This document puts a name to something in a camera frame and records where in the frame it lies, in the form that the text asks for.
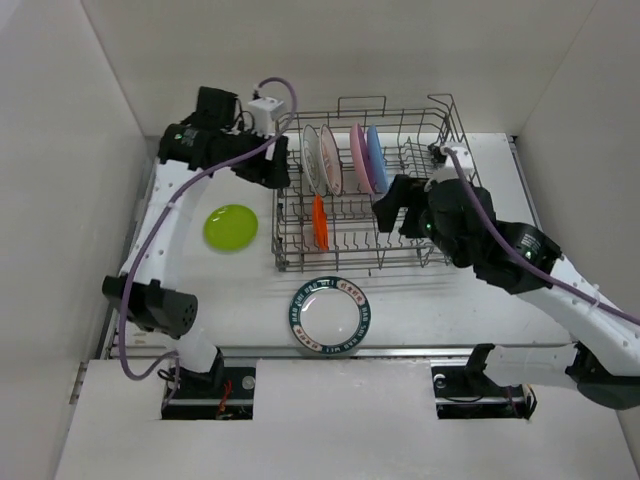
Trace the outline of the white plate green emblem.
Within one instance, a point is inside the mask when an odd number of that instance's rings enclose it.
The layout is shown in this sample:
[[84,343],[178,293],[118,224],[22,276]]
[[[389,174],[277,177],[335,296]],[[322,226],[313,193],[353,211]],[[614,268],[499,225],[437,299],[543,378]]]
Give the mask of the white plate green emblem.
[[315,194],[326,195],[326,183],[321,173],[319,136],[315,128],[306,125],[302,131],[301,163],[307,181]]

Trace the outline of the white plate orange sunburst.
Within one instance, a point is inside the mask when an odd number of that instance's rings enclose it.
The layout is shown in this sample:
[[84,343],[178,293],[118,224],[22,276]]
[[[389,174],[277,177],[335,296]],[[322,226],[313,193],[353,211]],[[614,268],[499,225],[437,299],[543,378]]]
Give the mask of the white plate orange sunburst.
[[335,136],[328,125],[323,124],[319,135],[320,166],[328,191],[334,196],[343,194],[343,171]]

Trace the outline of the lime green plate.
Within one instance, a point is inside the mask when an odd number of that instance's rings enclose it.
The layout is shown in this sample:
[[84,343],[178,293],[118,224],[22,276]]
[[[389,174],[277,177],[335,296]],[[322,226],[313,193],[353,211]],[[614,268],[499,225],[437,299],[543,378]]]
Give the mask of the lime green plate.
[[205,220],[203,237],[213,250],[232,253],[245,249],[256,238],[259,220],[252,209],[227,204],[214,210]]

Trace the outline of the blue plate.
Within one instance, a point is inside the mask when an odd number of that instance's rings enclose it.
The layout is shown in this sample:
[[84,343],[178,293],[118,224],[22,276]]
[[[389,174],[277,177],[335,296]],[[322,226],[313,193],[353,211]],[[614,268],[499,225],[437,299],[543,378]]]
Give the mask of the blue plate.
[[379,193],[386,194],[389,190],[390,183],[377,127],[371,125],[366,135],[368,156],[375,181],[375,189]]

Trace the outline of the pink plate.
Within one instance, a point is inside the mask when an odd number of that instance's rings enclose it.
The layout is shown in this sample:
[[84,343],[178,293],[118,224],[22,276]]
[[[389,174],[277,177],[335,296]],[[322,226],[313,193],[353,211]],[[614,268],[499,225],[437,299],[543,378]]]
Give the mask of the pink plate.
[[368,150],[364,140],[364,132],[359,123],[355,123],[349,132],[350,151],[356,175],[361,189],[369,194],[375,193],[374,183],[367,170]]

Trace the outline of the white plate teal rim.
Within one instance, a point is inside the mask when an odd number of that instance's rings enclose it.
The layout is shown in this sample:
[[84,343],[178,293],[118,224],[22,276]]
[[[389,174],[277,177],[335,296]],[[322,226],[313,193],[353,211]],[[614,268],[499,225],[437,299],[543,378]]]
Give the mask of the white plate teal rim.
[[337,276],[322,276],[303,284],[288,309],[289,328],[297,342],[325,356],[356,349],[367,336],[371,319],[364,291]]

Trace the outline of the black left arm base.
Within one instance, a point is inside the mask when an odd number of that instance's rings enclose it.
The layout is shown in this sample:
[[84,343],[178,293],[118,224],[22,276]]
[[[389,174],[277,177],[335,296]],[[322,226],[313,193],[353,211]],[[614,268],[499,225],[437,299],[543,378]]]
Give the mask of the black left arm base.
[[256,391],[256,364],[225,361],[214,364],[209,374],[187,369],[160,369],[165,382],[161,406],[163,420],[252,420]]

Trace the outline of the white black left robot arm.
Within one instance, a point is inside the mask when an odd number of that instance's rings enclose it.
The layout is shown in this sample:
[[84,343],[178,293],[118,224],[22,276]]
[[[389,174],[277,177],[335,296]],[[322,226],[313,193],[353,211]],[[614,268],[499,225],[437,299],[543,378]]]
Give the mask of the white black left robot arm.
[[217,394],[224,373],[215,366],[218,348],[196,319],[198,299],[179,289],[184,244],[200,198],[215,172],[230,168],[239,178],[276,190],[289,185],[288,140],[297,103],[255,91],[242,105],[237,94],[200,87],[196,108],[168,125],[152,171],[150,198],[130,253],[118,274],[103,280],[102,293],[118,312],[119,360],[125,375],[140,381],[158,367],[134,373],[126,358],[126,327],[164,335],[172,343],[160,361],[173,359],[177,372],[201,396]]

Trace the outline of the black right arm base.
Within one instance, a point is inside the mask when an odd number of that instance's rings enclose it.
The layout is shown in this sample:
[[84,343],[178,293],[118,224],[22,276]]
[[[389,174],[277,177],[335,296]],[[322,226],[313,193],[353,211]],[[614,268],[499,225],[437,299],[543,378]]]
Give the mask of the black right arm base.
[[464,366],[435,366],[431,372],[439,420],[530,420],[537,409],[529,386],[501,387]]

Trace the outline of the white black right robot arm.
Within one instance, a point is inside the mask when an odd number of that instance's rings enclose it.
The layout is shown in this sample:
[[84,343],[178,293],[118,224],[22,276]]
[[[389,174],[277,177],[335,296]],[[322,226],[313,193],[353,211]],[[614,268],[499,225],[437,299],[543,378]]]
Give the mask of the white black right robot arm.
[[458,268],[536,307],[573,337],[560,347],[477,345],[465,386],[533,383],[575,390],[613,410],[639,404],[639,322],[599,294],[536,227],[497,219],[490,193],[466,180],[399,175],[373,205],[378,228],[427,238]]

